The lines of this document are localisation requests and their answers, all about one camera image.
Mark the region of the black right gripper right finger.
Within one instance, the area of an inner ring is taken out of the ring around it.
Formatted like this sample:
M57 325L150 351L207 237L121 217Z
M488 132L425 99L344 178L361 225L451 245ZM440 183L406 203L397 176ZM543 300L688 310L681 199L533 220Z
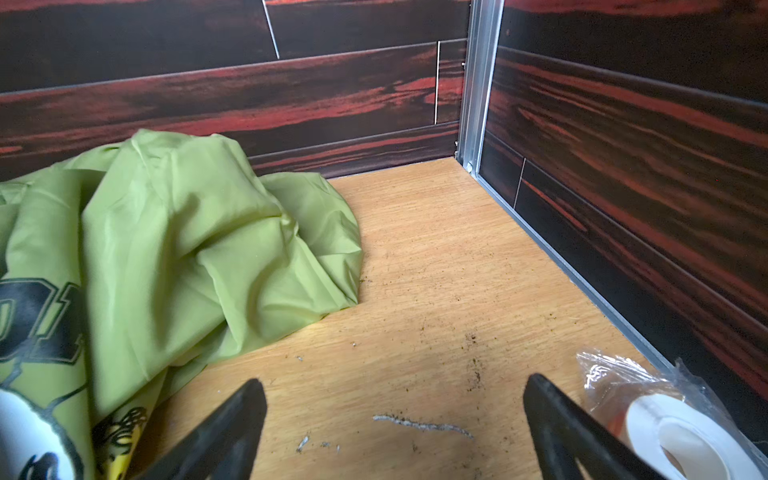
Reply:
M523 405L544 479L662 477L545 376L529 376Z

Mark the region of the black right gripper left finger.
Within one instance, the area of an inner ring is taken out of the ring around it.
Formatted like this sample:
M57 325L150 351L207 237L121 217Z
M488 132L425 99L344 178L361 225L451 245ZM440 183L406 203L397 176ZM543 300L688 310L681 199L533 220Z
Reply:
M248 479L268 411L262 383L245 382L168 454L152 464L143 479Z

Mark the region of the green jacket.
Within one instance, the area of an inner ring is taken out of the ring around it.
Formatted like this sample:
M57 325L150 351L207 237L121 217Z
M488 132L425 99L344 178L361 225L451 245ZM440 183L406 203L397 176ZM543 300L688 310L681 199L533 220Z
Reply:
M315 173L141 130L1 185L1 475L119 479L210 364L355 306L363 251Z

